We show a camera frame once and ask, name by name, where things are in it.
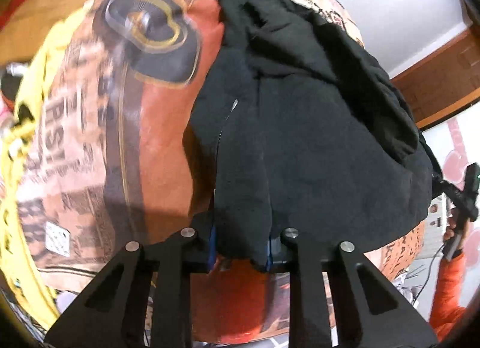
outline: white sticker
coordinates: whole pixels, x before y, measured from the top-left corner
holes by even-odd
[[[70,232],[47,221],[45,224],[45,248],[56,254],[70,257]]]

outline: garment sleeve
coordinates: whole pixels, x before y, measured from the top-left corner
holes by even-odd
[[[440,262],[437,287],[430,313],[430,325],[435,329],[439,339],[448,333],[465,311],[465,308],[458,305],[464,271],[464,254],[455,257],[451,262],[445,259]],[[445,330],[446,324],[450,325],[448,330]]]

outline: brown door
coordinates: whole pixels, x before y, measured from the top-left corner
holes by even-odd
[[[465,30],[392,79],[412,107],[417,122],[431,117],[427,122],[431,124],[435,118],[444,118],[454,111],[456,103],[464,103],[466,99],[471,102],[472,95],[480,96],[478,33],[478,28]]]

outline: silver screw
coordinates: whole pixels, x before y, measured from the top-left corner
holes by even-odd
[[[130,241],[125,245],[125,249],[128,250],[128,252],[135,252],[138,248],[140,248],[140,244],[136,241]]]
[[[294,239],[294,238],[297,238],[299,233],[299,231],[296,230],[296,228],[286,228],[284,231],[283,231],[283,234],[285,234],[286,237],[288,237],[289,239]]]
[[[180,232],[182,237],[192,237],[195,234],[194,228],[183,228]]]
[[[353,245],[350,241],[344,241],[342,244],[340,244],[340,248],[345,252],[353,252],[355,245]]]

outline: hand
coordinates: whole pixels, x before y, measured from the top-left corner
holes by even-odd
[[[448,226],[445,234],[443,235],[443,242],[449,240],[455,235],[453,229],[457,227],[457,218],[459,213],[460,213],[460,210],[458,210],[457,208],[452,209],[452,216],[448,218]],[[472,224],[469,221],[465,226],[465,230],[463,231],[463,235],[462,235],[462,240],[460,240],[460,244],[458,244],[457,249],[463,248],[465,240],[470,235],[471,231],[472,231]]]

